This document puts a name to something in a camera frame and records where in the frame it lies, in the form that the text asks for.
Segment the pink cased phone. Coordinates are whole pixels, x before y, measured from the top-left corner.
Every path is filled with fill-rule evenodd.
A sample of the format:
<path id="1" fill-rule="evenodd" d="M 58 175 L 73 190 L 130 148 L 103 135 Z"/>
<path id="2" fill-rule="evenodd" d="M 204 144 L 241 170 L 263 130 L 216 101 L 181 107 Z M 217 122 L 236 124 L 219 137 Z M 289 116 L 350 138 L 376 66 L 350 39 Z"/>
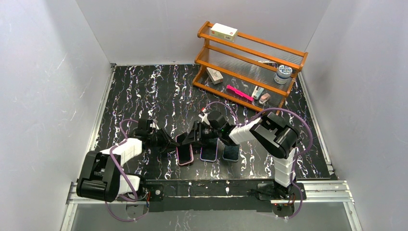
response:
<path id="1" fill-rule="evenodd" d="M 182 144 L 182 142 L 187 138 L 188 134 L 186 132 L 176 136 L 176 142 L 179 146 L 176 148 L 178 165 L 185 166 L 193 162 L 193 151 L 189 144 Z"/>

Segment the lilac phone case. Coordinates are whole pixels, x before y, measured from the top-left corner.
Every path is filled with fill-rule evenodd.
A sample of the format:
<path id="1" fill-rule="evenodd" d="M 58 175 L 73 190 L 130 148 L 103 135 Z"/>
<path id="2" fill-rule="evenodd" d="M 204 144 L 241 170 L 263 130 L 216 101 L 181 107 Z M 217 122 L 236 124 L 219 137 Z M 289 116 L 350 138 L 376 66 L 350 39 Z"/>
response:
<path id="1" fill-rule="evenodd" d="M 204 144 L 200 154 L 200 160 L 204 162 L 215 162 L 217 160 L 218 138 L 209 139 Z"/>

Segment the black smartphone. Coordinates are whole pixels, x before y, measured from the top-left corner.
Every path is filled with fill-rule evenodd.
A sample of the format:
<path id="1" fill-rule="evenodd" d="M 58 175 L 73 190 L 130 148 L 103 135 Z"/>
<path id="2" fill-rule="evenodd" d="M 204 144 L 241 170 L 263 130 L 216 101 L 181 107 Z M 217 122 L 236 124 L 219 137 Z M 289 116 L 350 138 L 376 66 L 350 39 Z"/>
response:
<path id="1" fill-rule="evenodd" d="M 236 146 L 225 145 L 222 158 L 225 161 L 237 162 L 239 159 L 239 155 L 240 155 L 239 152 L 240 152 L 239 145 L 236 145 Z"/>

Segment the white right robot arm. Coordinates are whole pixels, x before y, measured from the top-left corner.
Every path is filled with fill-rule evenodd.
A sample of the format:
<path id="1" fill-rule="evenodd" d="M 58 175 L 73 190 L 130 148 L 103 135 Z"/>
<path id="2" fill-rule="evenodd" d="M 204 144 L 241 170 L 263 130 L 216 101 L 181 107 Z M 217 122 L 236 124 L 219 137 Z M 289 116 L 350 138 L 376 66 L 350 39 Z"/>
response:
<path id="1" fill-rule="evenodd" d="M 217 138 L 226 146 L 238 146 L 256 140 L 273 157 L 274 181 L 289 188 L 295 180 L 294 149 L 300 133 L 274 111 L 275 108 L 267 108 L 238 125 L 230 124 L 219 111 L 203 113 L 182 144 L 203 147 L 207 140 Z"/>

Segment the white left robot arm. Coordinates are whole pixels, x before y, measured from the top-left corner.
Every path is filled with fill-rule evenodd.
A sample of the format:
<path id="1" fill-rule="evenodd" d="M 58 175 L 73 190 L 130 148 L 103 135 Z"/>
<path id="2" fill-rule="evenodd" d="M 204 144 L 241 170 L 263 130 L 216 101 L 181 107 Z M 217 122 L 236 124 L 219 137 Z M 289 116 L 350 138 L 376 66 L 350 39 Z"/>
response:
<path id="1" fill-rule="evenodd" d="M 140 119 L 137 127 L 112 147 L 102 151 L 89 151 L 77 180 L 79 197 L 113 202 L 118 197 L 125 201 L 138 201 L 141 176 L 126 174 L 123 165 L 141 155 L 145 148 L 171 152 L 180 146 L 154 120 Z"/>

